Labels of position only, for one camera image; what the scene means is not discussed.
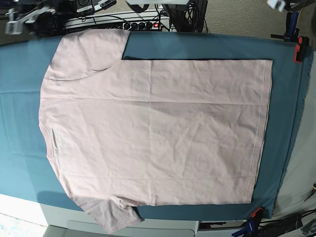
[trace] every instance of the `electronic equipment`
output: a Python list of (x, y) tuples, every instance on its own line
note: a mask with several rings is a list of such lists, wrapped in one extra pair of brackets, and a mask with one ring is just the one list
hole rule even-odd
[(77, 14), (87, 16), (93, 15), (102, 9), (107, 9), (116, 3), (116, 0), (76, 0), (74, 1), (74, 7)]
[(126, 0), (130, 5), (139, 4), (172, 4), (187, 5), (190, 0)]
[(64, 23), (67, 33), (82, 31), (89, 28), (124, 29), (130, 31), (172, 31), (170, 18), (159, 15), (156, 10), (150, 9), (143, 13), (133, 11), (97, 14), (84, 18), (72, 18)]
[(32, 24), (36, 22), (40, 15), (44, 13), (55, 14), (55, 12), (55, 9), (48, 6), (43, 6), (42, 8), (35, 9), (24, 16), (22, 15), (20, 18), (14, 19), (15, 11), (13, 8), (11, 8), (7, 14), (9, 21), (6, 23), (5, 33), (8, 35), (19, 35), (22, 33), (24, 23)]

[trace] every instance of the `blue table cover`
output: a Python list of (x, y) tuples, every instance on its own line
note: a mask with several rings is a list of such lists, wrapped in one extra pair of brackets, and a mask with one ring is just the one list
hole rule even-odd
[[(0, 194), (81, 210), (65, 194), (46, 159), (38, 127), (40, 85), (61, 37), (0, 47)], [(270, 218), (303, 111), (313, 60), (309, 48), (294, 63), (293, 43), (269, 39), (165, 32), (132, 32), (123, 58), (273, 60), (269, 120), (252, 203), (141, 206), (142, 218), (242, 220), (259, 206)]]

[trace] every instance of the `wire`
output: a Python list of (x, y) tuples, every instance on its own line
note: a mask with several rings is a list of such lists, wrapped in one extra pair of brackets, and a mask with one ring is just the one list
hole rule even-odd
[(114, 16), (114, 15), (81, 16), (81, 15), (79, 15), (79, 14), (75, 14), (75, 13), (72, 13), (72, 12), (70, 13), (70, 15), (76, 16), (78, 19), (81, 19), (81, 20), (83, 20), (83, 19), (84, 19), (84, 20), (93, 19), (95, 24), (96, 24), (95, 18), (98, 18), (98, 17), (107, 17), (107, 16), (113, 17), (113, 18), (116, 18), (116, 19), (119, 19), (119, 20), (122, 20), (122, 21), (124, 21), (125, 23), (128, 23), (128, 24), (131, 24), (129, 21), (127, 21), (127, 20), (125, 20), (125, 19), (123, 19), (123, 18), (120, 18), (120, 17), (118, 17), (118, 16)]
[(261, 226), (261, 225), (259, 225), (259, 227), (261, 227), (261, 228), (276, 228), (274, 226)]
[[(304, 212), (301, 213), (302, 218), (304, 218), (304, 217), (306, 217), (308, 215), (311, 215), (314, 212), (316, 212), (316, 209), (304, 211)], [(260, 223), (272, 223), (272, 222), (285, 221), (285, 220), (287, 220), (287, 218), (283, 218), (283, 219), (280, 219), (280, 220), (272, 220), (272, 221), (262, 221)]]
[(296, 22), (296, 24), (298, 23), (298, 20), (299, 20), (299, 19), (300, 19), (300, 17), (301, 17), (301, 14), (302, 14), (302, 12), (303, 12), (303, 9), (304, 9), (304, 7), (305, 7), (305, 3), (306, 3), (306, 2), (304, 2), (304, 4), (303, 4), (303, 7), (302, 7), (301, 11), (300, 11), (300, 13), (298, 14), (298, 17), (297, 17), (297, 22)]
[(205, 23), (206, 32), (208, 33), (205, 14), (200, 11), (196, 2), (192, 2), (187, 6), (183, 18), (184, 22), (188, 23), (187, 27), (191, 32), (201, 32)]
[(164, 27), (166, 30), (170, 31), (170, 29), (168, 29), (163, 23), (160, 22), (160, 24), (161, 24), (161, 26)]
[(135, 12), (143, 21), (145, 21), (145, 19), (141, 16), (141, 15), (139, 15), (137, 12)]
[(149, 21), (147, 21), (147, 22), (154, 21), (157, 17), (159, 17), (159, 16), (162, 14), (163, 11), (164, 11), (164, 9), (162, 9), (162, 10), (158, 13), (157, 16), (155, 16), (153, 19), (151, 19), (151, 20), (149, 20)]
[[(146, 22), (154, 21), (157, 17), (159, 17), (159, 15), (161, 14), (161, 12), (160, 12), (157, 16), (155, 16), (153, 19), (148, 20), (148, 21), (146, 21)], [(123, 19), (123, 18), (120, 18), (120, 17), (118, 17), (118, 16), (115, 16), (115, 15), (100, 15), (100, 16), (94, 15), (94, 16), (83, 16), (83, 17), (86, 18), (86, 19), (90, 19), (90, 18), (93, 18), (93, 17), (96, 17), (96, 18), (97, 18), (97, 17), (107, 17), (107, 16), (114, 17), (114, 18), (116, 18), (116, 19), (119, 19), (119, 20), (124, 21), (125, 23), (131, 24), (129, 21), (127, 21), (127, 20), (125, 20), (125, 19)]]
[(158, 19), (158, 21), (160, 22), (160, 19), (161, 19), (161, 12), (159, 12), (158, 11), (158, 4), (155, 4), (155, 9), (156, 9), (156, 11), (157, 11), (157, 13), (158, 13), (158, 16), (159, 16), (159, 19)]
[(97, 25), (97, 23), (96, 23), (96, 21), (95, 21), (95, 18), (93, 17), (92, 19), (93, 19), (94, 24)]

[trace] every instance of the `pink t-shirt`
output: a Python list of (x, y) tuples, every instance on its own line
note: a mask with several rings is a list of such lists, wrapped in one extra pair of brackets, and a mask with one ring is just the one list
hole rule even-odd
[(62, 38), (40, 91), (47, 158), (108, 233), (132, 206), (249, 203), (272, 61), (122, 60), (129, 31)]

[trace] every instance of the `gray surface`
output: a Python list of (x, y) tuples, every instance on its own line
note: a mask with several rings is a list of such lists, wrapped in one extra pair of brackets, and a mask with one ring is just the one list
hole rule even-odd
[(57, 226), (48, 226), (43, 237), (64, 237), (67, 229)]
[(305, 98), (300, 129), (293, 148), (291, 161), (276, 199), (274, 217), (280, 218), (295, 211), (316, 208), (316, 195), (306, 202), (316, 183), (316, 62), (310, 74), (310, 84)]
[(92, 234), (89, 232), (89, 226), (93, 224), (82, 223), (80, 229), (77, 226), (77, 230), (67, 230), (64, 237), (111, 237), (111, 236), (124, 236), (124, 237), (194, 237), (194, 231), (183, 229), (152, 229), (152, 228), (124, 228), (112, 235)]

